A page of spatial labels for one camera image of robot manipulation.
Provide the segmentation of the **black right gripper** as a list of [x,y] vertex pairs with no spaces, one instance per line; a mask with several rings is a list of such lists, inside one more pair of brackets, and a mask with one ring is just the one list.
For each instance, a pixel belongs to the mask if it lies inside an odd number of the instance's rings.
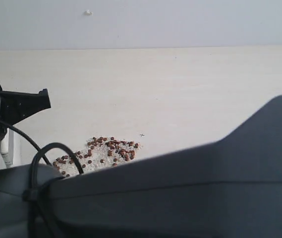
[[[0,120],[15,125],[24,119],[51,108],[47,89],[38,93],[4,91],[0,85]],[[0,124],[0,134],[4,133],[4,125]]]

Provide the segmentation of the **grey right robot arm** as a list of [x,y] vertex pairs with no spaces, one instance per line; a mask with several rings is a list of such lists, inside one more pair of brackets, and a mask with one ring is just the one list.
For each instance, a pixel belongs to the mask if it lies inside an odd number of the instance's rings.
[[[48,108],[0,86],[0,141]],[[0,238],[282,238],[282,95],[220,141],[90,174],[38,149],[0,170]]]

